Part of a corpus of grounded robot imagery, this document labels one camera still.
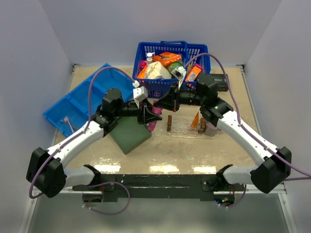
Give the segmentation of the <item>pink toothpaste tube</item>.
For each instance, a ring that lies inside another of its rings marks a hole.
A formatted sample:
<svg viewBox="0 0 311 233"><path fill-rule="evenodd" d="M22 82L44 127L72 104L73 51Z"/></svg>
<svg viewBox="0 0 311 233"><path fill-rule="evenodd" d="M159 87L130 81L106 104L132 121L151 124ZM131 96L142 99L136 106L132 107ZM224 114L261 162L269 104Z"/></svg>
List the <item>pink toothpaste tube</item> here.
<svg viewBox="0 0 311 233"><path fill-rule="evenodd" d="M156 102L157 102L157 100L154 100L154 101L153 101L152 112L155 113L155 114L157 114L158 116L160 116L161 113L162 113L162 108L155 107L155 103L156 103ZM157 121L154 121L154 122L149 123L149 124L148 124L148 128L147 128L148 131L152 132L152 131L155 129L156 124L157 124Z"/></svg>

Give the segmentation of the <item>clear glass tray wooden handles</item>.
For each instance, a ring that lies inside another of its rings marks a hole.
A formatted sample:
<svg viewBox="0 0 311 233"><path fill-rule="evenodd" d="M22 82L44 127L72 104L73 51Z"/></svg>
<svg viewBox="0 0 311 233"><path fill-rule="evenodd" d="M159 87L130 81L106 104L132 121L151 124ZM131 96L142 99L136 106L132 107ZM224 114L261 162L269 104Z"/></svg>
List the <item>clear glass tray wooden handles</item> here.
<svg viewBox="0 0 311 233"><path fill-rule="evenodd" d="M201 123L196 128L192 130L190 124L192 123L194 117L190 116L173 116L171 122L171 129L168 131L168 134L176 138L192 138L192 139L214 139L219 133L214 136L207 136L205 132L201 132Z"/></svg>

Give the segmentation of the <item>orange toothpaste tube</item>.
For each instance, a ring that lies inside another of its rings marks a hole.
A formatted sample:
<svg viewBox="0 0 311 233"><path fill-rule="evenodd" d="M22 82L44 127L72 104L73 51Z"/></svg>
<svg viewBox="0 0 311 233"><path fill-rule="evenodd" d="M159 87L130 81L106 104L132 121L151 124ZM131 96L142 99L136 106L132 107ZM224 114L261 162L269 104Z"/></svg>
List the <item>orange toothpaste tube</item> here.
<svg viewBox="0 0 311 233"><path fill-rule="evenodd" d="M190 124L190 128L192 130L196 130L197 126L199 124L199 112L197 112L196 116L194 117L192 123Z"/></svg>

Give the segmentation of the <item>purple translucent cup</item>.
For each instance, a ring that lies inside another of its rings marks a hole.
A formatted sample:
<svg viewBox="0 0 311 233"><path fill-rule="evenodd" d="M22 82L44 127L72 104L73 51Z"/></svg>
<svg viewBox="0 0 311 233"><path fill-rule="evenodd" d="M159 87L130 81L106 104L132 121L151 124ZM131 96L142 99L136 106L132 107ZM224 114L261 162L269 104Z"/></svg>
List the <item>purple translucent cup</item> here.
<svg viewBox="0 0 311 233"><path fill-rule="evenodd" d="M221 130L214 126L211 122L205 120L205 134L207 136L214 137L216 136Z"/></svg>

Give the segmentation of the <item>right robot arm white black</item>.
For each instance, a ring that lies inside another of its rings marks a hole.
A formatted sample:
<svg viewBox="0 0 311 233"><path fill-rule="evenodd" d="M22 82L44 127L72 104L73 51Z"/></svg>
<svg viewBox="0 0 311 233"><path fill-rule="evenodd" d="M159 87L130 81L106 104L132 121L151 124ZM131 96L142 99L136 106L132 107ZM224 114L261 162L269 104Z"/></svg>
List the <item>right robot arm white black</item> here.
<svg viewBox="0 0 311 233"><path fill-rule="evenodd" d="M239 119L238 113L218 97L217 83L207 74L200 74L194 89L182 89L172 83L170 91L155 106L176 112L181 104L200 107L203 118L233 138L255 162L254 167L227 165L216 176L216 185L227 191L234 184L253 184L263 193L270 193L291 173L291 151L277 148Z"/></svg>

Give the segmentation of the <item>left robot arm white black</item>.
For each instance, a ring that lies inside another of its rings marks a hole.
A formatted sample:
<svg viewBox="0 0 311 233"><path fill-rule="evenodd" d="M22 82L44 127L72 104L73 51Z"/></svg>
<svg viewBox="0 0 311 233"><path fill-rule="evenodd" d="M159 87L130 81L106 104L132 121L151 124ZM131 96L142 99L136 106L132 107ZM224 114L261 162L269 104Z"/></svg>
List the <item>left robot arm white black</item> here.
<svg viewBox="0 0 311 233"><path fill-rule="evenodd" d="M89 190L100 187L98 170L89 165L80 168L67 168L67 165L88 146L112 132L120 118L137 117L138 123L143 125L162 119L153 113L144 87L135 88L133 92L136 98L124 102L119 89L109 89L96 113L79 130L49 149L39 147L32 152L26 174L30 198L39 197L33 194L33 188L52 198L69 186L83 185Z"/></svg>

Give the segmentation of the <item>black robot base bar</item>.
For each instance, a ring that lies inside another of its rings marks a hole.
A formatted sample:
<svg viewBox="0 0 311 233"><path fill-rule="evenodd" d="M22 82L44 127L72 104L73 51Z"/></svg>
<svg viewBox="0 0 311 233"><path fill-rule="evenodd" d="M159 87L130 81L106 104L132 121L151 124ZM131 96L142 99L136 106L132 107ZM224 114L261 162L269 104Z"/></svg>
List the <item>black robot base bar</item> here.
<svg viewBox="0 0 311 233"><path fill-rule="evenodd" d="M127 198L124 188L113 182L123 184L133 199L199 199L222 202L215 197L216 192L224 192L220 196L224 199L231 190L244 190L240 184L236 184L234 188L229 184L220 184L215 174L102 174L91 184L105 182L108 183L103 188L105 202Z"/></svg>

